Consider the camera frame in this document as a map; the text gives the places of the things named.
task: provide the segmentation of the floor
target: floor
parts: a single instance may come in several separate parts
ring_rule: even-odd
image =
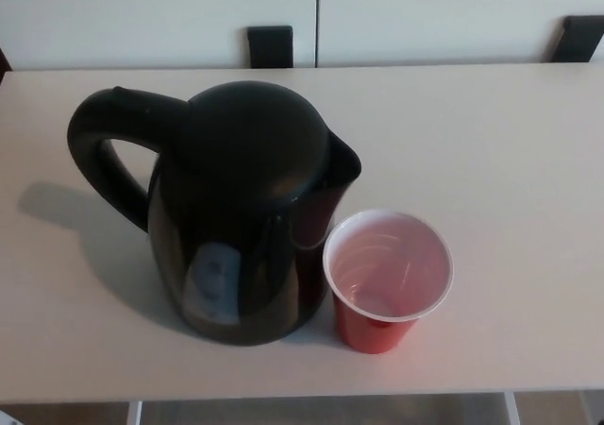
[[[503,425],[496,396],[405,396],[147,402],[142,425]],[[576,392],[517,394],[522,425],[591,425]],[[477,409],[484,404],[486,409]],[[4,405],[25,425],[125,425],[126,403]]]

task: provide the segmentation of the cabinet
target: cabinet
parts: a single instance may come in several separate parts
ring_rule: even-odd
[[[0,0],[13,69],[244,67],[247,26],[294,27],[314,64],[315,0]]]
[[[602,0],[320,0],[320,66],[538,62]],[[604,59],[604,52],[597,57]]]

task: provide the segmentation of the black kettle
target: black kettle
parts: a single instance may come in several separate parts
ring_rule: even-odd
[[[159,153],[148,193],[111,139]],[[170,298],[201,334],[257,345],[316,312],[331,217],[361,162],[302,96],[258,81],[188,102],[117,87],[80,104],[67,141],[92,187],[149,233]]]

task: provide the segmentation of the plastic cup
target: plastic cup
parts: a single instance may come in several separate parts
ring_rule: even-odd
[[[359,212],[327,238],[323,252],[336,324],[351,348],[394,348],[420,318],[443,302],[453,280],[449,250],[416,217],[390,210]]]

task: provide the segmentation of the table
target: table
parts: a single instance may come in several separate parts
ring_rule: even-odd
[[[204,340],[163,294],[146,235],[66,146],[120,85],[188,98],[266,80],[360,155],[338,218],[390,207],[449,243],[454,285],[396,350],[343,347],[331,305],[260,347]],[[0,401],[237,399],[604,387],[604,65],[8,73],[0,87]],[[148,179],[152,153],[118,144]]]

